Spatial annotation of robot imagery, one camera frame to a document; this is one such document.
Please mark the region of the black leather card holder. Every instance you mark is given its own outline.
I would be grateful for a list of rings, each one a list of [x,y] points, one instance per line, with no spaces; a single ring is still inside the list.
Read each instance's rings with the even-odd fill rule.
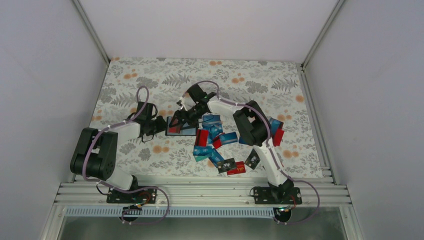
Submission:
[[[199,129],[198,127],[189,126],[187,123],[185,123],[183,126],[179,125],[179,126],[169,127],[171,123],[171,119],[172,119],[171,116],[168,116],[166,119],[167,121],[167,128],[165,130],[166,136],[196,136],[197,130]]]

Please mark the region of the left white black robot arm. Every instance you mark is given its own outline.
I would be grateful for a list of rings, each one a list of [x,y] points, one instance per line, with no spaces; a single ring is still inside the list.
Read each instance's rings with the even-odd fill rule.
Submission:
[[[116,165],[117,148],[130,140],[154,137],[166,129],[167,122],[158,115],[157,107],[140,101],[136,112],[119,123],[104,129],[84,128],[70,160],[70,171],[86,181],[118,190],[124,201],[134,202],[140,191],[137,179]]]

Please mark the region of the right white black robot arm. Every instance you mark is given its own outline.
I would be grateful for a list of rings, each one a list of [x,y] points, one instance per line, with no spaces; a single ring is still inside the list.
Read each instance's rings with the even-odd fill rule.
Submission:
[[[289,199],[290,192],[294,189],[294,181],[284,173],[284,166],[273,144],[271,124],[257,102],[231,101],[221,96],[219,89],[206,93],[198,83],[193,84],[186,94],[191,97],[195,105],[188,109],[184,97],[181,96],[177,102],[180,109],[174,112],[170,127],[184,124],[196,127],[199,119],[207,113],[232,118],[241,138],[258,154],[266,172],[272,200],[282,204]]]

